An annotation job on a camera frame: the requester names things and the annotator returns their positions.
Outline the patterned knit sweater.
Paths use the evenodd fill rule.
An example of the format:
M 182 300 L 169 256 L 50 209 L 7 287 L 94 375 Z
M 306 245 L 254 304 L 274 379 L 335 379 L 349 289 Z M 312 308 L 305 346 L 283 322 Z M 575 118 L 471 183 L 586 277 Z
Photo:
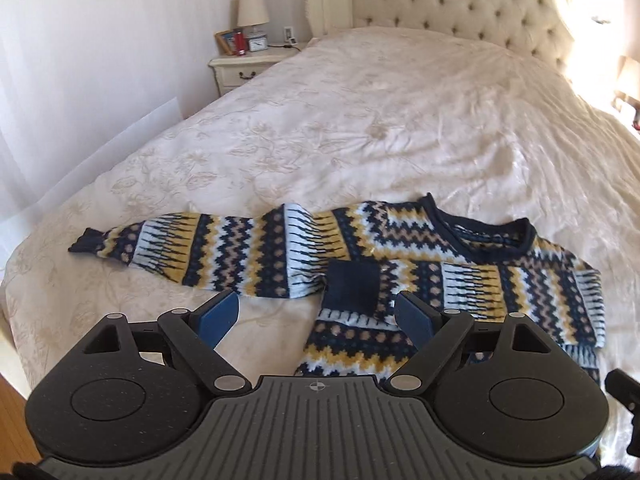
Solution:
M 300 376 L 392 376 L 416 353 L 395 320 L 410 292 L 437 311 L 531 318 L 589 376 L 605 343 L 600 274 L 527 219 L 494 226 L 414 202 L 325 212 L 284 204 L 257 218 L 172 212 L 85 230 L 70 248 L 174 283 L 271 299 L 319 296 Z

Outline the cream floral bedspread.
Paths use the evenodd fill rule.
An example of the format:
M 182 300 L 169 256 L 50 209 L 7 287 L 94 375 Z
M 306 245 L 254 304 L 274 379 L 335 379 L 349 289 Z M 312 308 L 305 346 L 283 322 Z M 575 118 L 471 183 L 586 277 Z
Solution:
M 436 32 L 317 41 L 161 133 L 50 212 L 15 249 L 1 304 L 29 393 L 111 312 L 152 321 L 206 299 L 68 248 L 168 212 L 255 217 L 424 195 L 486 223 L 517 218 L 603 281 L 604 370 L 639 371 L 639 139 L 546 63 Z

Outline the white nightstand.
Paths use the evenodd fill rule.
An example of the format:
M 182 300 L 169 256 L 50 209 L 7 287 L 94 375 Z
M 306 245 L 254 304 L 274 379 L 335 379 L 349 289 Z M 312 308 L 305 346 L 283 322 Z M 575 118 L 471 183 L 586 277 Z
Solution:
M 225 54 L 212 58 L 207 66 L 213 71 L 219 95 L 224 96 L 305 48 L 304 44 L 301 46 L 282 44 L 282 46 L 270 46 L 267 50 L 250 52 L 244 56 Z

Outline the small alarm clock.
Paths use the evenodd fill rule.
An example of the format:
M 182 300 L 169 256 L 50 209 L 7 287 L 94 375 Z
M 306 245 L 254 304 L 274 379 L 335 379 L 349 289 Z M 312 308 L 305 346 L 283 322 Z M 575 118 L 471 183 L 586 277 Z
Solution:
M 269 41 L 266 34 L 256 34 L 246 38 L 250 52 L 262 52 L 269 49 Z

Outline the red candle jar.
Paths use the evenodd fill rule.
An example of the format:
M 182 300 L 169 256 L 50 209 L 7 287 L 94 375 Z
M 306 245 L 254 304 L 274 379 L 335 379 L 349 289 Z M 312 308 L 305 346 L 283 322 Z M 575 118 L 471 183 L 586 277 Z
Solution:
M 241 29 L 234 32 L 234 47 L 237 56 L 246 55 L 247 47 L 244 34 Z

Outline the cream table lamp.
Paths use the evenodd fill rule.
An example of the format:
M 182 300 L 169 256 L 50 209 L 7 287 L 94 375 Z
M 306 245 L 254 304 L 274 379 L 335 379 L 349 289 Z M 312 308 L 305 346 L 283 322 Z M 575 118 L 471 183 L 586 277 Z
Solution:
M 245 36 L 251 37 L 258 34 L 258 27 L 268 24 L 270 15 L 266 5 L 266 0 L 239 0 L 238 18 L 236 26 L 244 32 Z

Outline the tufted beige headboard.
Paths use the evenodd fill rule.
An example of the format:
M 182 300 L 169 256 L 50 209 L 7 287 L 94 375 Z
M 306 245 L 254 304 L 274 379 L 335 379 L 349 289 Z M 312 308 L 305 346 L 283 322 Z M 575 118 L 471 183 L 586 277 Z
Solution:
M 575 44 L 570 0 L 306 0 L 311 32 L 378 26 L 496 44 L 565 73 Z

